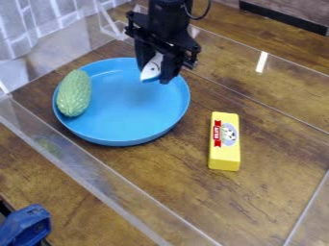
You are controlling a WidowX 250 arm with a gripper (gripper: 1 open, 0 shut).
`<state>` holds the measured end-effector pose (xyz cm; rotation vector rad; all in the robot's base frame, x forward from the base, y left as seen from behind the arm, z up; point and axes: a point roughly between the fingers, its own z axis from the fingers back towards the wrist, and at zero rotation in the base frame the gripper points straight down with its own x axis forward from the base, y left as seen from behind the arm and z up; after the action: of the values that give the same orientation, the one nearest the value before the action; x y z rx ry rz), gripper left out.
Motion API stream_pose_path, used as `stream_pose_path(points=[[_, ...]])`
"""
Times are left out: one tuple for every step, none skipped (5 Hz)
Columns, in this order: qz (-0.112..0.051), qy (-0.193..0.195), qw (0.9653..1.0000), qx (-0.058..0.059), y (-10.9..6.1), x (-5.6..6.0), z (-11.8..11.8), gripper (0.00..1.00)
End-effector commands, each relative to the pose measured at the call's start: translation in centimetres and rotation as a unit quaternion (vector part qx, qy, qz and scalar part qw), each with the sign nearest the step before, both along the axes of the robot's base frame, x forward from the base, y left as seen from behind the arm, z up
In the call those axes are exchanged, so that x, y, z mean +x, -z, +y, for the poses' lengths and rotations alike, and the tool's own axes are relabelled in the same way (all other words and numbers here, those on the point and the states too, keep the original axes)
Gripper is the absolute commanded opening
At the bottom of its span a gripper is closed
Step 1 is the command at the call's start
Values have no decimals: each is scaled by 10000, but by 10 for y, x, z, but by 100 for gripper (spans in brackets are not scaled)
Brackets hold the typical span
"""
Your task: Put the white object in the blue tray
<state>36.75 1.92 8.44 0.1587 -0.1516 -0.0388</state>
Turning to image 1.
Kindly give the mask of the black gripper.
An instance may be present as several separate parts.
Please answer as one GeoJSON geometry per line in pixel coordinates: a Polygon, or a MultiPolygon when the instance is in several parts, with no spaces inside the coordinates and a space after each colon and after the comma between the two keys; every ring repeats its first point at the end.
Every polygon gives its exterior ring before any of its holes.
{"type": "Polygon", "coordinates": [[[188,31],[193,0],[149,0],[149,12],[126,13],[129,24],[125,33],[136,40],[136,54],[140,70],[144,70],[156,56],[153,46],[170,44],[174,54],[164,55],[160,82],[168,85],[180,75],[181,67],[193,68],[202,47],[188,31]]]}

